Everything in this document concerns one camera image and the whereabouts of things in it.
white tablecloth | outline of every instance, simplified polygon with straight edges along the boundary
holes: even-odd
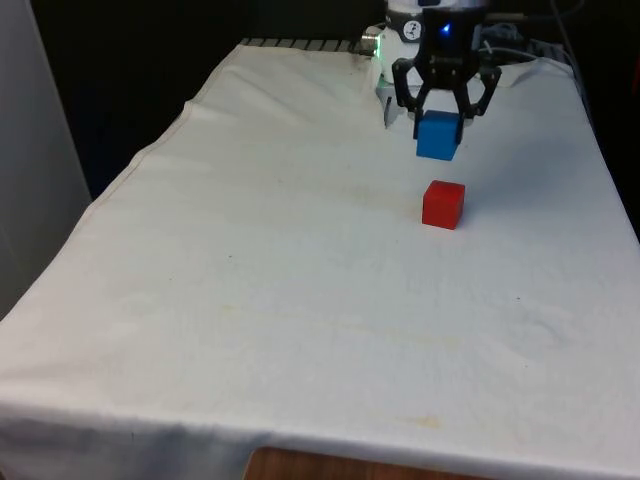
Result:
[[[9,480],[237,480],[263,445],[640,477],[640,249],[573,81],[500,89],[448,163],[368,65],[239,47],[86,212],[0,323]]]

green light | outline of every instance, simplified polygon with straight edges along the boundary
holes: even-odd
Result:
[[[381,58],[381,56],[380,56],[380,35],[378,35],[376,37],[376,50],[375,50],[375,52],[373,52],[373,54],[375,55],[375,57],[377,59]]]

